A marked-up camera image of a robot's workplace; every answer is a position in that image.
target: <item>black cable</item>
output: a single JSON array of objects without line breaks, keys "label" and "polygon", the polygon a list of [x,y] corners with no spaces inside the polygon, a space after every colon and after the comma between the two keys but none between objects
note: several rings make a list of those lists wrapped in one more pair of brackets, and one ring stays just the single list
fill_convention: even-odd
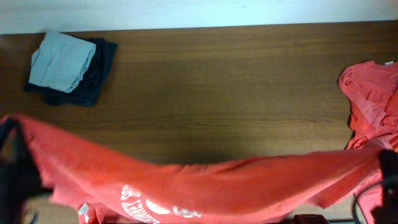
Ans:
[{"label": "black cable", "polygon": [[362,194],[367,192],[368,190],[371,190],[371,189],[373,189],[375,187],[378,187],[379,185],[382,185],[383,187],[385,187],[387,185],[394,184],[394,183],[398,184],[398,175],[390,177],[390,178],[387,178],[387,179],[384,179],[384,180],[381,180],[379,182],[376,182],[375,184],[370,185],[369,187],[366,187],[363,191],[361,191],[361,193],[358,194],[357,197],[355,197],[354,203],[353,203],[353,206],[352,206],[352,210],[351,210],[351,213],[353,214],[353,219],[354,219],[355,224],[361,224],[361,222],[360,222],[360,220],[358,218],[358,215],[356,213],[356,206],[357,206],[358,200],[362,196]]}]

